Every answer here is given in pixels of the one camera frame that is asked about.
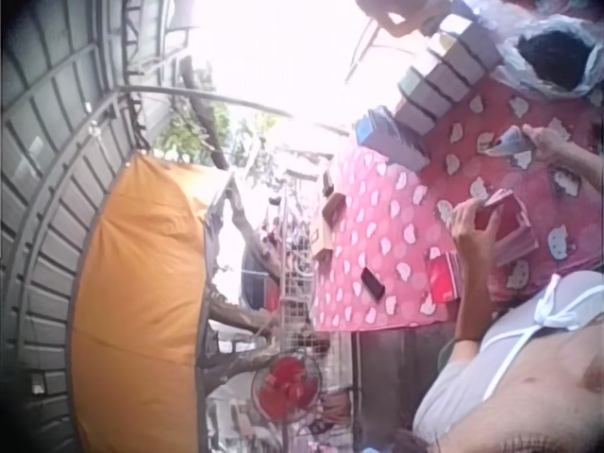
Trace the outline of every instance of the table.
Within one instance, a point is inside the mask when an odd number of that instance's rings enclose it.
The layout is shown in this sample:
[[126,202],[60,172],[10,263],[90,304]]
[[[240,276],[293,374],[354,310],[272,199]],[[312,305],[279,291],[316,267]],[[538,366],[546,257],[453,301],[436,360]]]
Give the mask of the table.
[[[476,95],[483,106],[480,113],[470,109]],[[499,188],[513,189],[527,205],[540,247],[492,272],[489,288],[495,301],[528,298],[554,272],[565,275],[600,264],[602,208],[596,190],[572,174],[553,172],[531,153],[494,159],[477,152],[485,132],[497,137],[511,125],[544,126],[553,118],[571,140],[587,147],[596,108],[583,100],[528,101],[528,110],[516,115],[510,102],[518,97],[489,77],[479,82],[425,137],[431,164],[419,174],[387,164],[381,155],[358,146],[354,137],[349,139],[334,162],[347,193],[345,209],[333,222],[334,252],[315,264],[310,318],[316,330],[362,331],[445,321],[447,305],[432,303],[428,292],[424,253],[452,250],[446,215],[470,196]],[[455,124],[462,135],[452,140]],[[364,266],[386,287],[379,303],[361,284]]]

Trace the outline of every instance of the pole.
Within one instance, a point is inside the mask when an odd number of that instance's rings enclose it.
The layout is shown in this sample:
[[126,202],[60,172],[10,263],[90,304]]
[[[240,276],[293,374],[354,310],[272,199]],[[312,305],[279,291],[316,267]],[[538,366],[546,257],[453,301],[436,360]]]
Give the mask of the pole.
[[293,120],[301,121],[304,123],[308,123],[312,126],[321,127],[322,129],[328,130],[329,132],[333,132],[334,134],[347,136],[350,131],[342,129],[341,127],[328,125],[325,123],[313,122],[309,120],[305,120],[300,116],[296,116],[293,113],[290,113],[286,110],[275,109],[273,107],[265,106],[263,104],[246,101],[245,99],[240,99],[237,97],[229,97],[221,94],[217,94],[216,92],[203,92],[201,90],[190,90],[187,88],[175,88],[175,87],[151,87],[147,85],[126,85],[119,87],[120,92],[130,93],[130,92],[154,92],[158,94],[170,94],[170,95],[180,95],[180,96],[188,96],[188,97],[201,97],[203,99],[208,99],[209,101],[214,102],[224,102],[226,104],[234,104],[237,106],[248,107],[250,109],[262,110],[267,113],[273,113],[274,115],[282,116],[284,118],[290,118]]

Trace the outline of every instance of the hand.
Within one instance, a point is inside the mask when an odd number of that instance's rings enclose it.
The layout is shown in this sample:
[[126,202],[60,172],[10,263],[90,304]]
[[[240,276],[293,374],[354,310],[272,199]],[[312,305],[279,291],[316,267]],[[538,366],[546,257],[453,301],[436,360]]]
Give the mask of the hand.
[[537,159],[545,163],[556,163],[565,153],[566,140],[556,130],[549,127],[523,125],[522,131],[535,143]]
[[495,235],[501,223],[503,207],[493,212],[486,229],[479,230],[475,226],[476,211],[483,204],[484,200],[470,198],[451,212],[449,230],[467,277],[486,277],[495,257]]

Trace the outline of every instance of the wall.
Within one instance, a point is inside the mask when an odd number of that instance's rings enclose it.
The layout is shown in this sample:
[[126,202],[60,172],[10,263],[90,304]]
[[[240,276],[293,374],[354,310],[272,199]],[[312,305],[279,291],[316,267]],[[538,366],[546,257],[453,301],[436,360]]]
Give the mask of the wall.
[[[174,85],[184,35],[164,48],[168,0],[129,2],[144,24],[131,83]],[[43,0],[2,46],[2,372],[18,370],[44,451],[77,451],[70,413],[70,313],[96,217],[134,151],[120,0]],[[147,140],[169,103],[143,97]]]

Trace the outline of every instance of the bare skin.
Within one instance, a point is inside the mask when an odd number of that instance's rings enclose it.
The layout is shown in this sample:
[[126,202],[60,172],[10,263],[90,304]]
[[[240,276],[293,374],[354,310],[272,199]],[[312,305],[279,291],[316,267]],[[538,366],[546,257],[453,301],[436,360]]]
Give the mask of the bare skin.
[[[537,159],[566,166],[602,193],[602,159],[552,129],[523,127]],[[459,204],[450,230],[464,265],[465,285],[450,361],[470,361],[491,324],[487,290],[498,219],[474,228],[482,202]],[[430,451],[443,453],[584,452],[604,432],[602,316],[577,332],[537,338],[518,355],[494,394],[457,423]]]

